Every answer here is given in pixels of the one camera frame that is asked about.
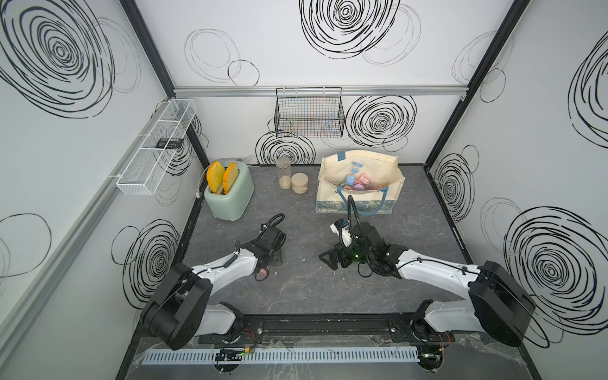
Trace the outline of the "cream canvas tote bag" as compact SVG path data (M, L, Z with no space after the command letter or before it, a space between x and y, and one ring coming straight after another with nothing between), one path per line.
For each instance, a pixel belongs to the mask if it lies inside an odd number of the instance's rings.
M404 182L397 157L369 150L342 151L321 160L315 210L344 214L352 197L361 215L389 215Z

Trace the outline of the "pink hourglass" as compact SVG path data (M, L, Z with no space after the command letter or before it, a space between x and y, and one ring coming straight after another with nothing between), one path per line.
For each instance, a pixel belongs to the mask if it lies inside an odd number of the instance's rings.
M378 185L375 182L373 182L365 173L360 174L356 184L365 185L367 188L366 191L377 190L377 189L381 188L381 185Z
M258 274L256 274L256 279L257 280L265 280L269 275L269 272L267 269L261 269Z

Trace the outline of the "left yellow toast slice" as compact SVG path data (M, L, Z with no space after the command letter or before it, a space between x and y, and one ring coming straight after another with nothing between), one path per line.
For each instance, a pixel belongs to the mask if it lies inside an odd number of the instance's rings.
M220 194L223 191L223 179L226 169L220 161L214 161L207 169L207 183L211 193Z

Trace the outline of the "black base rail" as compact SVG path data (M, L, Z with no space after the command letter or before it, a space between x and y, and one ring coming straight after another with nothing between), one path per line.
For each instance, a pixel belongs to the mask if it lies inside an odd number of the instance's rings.
M148 333L167 347L178 350L191 340L219 345L237 341L258 344L272 337L386 335L394 343L421 344L456 334L470 334L473 329L449 327L433 329L420 313L380 314L245 314L237 315L226 332L199 332L192 318L156 317L146 324Z

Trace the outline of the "yellow toast slice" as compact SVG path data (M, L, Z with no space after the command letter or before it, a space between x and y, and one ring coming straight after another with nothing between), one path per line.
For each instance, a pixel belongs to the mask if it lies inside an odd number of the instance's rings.
M234 184L239 176L239 169L236 162L232 162L225 169L225 173L223 175L223 194L227 195L231 189L234 187Z
M223 191L223 179L226 169L220 161L214 161L207 169L207 183L211 193L220 194Z

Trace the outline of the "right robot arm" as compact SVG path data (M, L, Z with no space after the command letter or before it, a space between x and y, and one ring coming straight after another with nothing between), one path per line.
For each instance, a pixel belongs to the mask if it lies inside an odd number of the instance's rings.
M332 270L365 264L379 276L427 283L459 297L450 302L422 302L410 320L410 329L418 337L469 332L485 333L511 347L523 343L536 305L500 264L458 264L388 244L367 222L353 226L341 218L331 231L339 242L319 258Z

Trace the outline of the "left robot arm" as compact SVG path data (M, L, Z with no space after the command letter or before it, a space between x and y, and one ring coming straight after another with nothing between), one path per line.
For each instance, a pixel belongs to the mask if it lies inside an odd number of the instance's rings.
M238 311L225 302L210 306L210 297L241 278L266 274L286 240L283 231L267 225L255 239L236 242L232 253L216 261L175 264L142 310L141 323L174 351L193 337L238 333Z

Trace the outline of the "right yellow toast slice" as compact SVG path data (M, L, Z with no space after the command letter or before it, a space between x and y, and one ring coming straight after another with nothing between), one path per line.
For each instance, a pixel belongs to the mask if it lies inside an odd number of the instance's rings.
M225 169L225 173L223 175L223 194L227 195L231 189L234 187L234 184L239 176L239 169L236 162L232 162Z

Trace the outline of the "blue hourglass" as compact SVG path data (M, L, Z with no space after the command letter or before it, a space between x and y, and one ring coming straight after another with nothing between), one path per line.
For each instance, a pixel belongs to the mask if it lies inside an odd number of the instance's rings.
M352 163L352 168L351 168L351 172L350 174L348 174L348 176L345 179L345 185L348 186L354 186L358 180L358 177L361 174L361 169L362 169L363 165L360 164L359 162L353 162Z

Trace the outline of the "mint green toaster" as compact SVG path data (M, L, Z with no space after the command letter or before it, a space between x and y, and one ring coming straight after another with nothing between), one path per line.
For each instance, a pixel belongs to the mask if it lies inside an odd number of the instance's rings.
M231 191L224 195L211 193L208 183L204 190L204 199L216 219L225 221L236 221L245 213L254 192L254 183L250 168L242 161L219 161L223 166L228 167L232 162L236 162L239 169L239 176Z

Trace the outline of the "tall glass jar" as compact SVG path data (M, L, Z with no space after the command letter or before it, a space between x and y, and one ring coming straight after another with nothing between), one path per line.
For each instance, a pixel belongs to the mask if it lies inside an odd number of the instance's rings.
M283 190L291 188L291 160L287 157L277 158L275 160L277 170L278 183Z

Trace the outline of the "black item in shelf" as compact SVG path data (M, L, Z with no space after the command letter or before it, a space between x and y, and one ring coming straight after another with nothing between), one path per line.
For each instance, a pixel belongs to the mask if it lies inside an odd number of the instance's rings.
M159 150L165 150L165 149L177 150L177 149L181 149L183 147L183 144L184 144L183 139L163 138L163 139L158 140L158 142L155 145L155 148L159 149Z

